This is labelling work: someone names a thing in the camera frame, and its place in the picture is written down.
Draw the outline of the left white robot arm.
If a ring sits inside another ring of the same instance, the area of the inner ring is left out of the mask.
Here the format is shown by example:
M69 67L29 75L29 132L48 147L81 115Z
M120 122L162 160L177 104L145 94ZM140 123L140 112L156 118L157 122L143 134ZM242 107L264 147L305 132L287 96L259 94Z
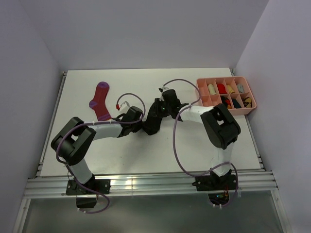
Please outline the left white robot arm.
M73 117L55 136L51 148L57 154L57 160L69 168L77 180L77 188L84 194L91 193L95 186L95 176L84 159L91 143L104 138L120 138L136 133L142 127L143 111L138 107L126 107L122 113L110 121L87 124Z

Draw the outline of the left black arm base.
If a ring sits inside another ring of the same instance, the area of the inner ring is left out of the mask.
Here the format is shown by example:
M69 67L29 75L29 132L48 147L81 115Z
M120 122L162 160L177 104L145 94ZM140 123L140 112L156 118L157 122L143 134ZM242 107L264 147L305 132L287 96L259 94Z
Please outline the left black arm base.
M76 207L84 214L97 214L105 211L110 205L107 196L110 192L110 179L91 178L85 184L78 182L76 178L68 180L65 195L76 197ZM93 210L98 203L99 197L106 200L106 205L99 210Z

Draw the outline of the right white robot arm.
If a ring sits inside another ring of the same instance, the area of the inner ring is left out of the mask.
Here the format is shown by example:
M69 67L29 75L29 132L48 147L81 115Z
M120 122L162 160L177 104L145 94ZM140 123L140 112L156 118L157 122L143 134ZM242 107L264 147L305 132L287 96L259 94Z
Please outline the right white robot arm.
M161 98L155 99L155 116L163 118L171 116L174 120L173 127L173 151L175 148L175 134L177 123L190 121L202 124L209 141L215 147L215 153L211 160L210 177L211 186L221 189L227 183L226 175L231 170L231 154L234 143L237 141L241 128L224 104L214 107L182 104L177 98L176 91L168 88L160 88Z

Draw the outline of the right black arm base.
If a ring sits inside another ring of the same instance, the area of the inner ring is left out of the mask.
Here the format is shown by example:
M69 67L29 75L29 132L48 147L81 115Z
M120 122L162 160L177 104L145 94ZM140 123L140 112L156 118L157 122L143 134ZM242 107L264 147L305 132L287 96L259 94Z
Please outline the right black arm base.
M234 195L237 193L238 176L232 174L231 169L220 177L211 171L209 175L196 177L192 186L195 186L198 192L216 191L216 193L208 193L208 198L212 205L221 207L230 202L229 191L234 190Z

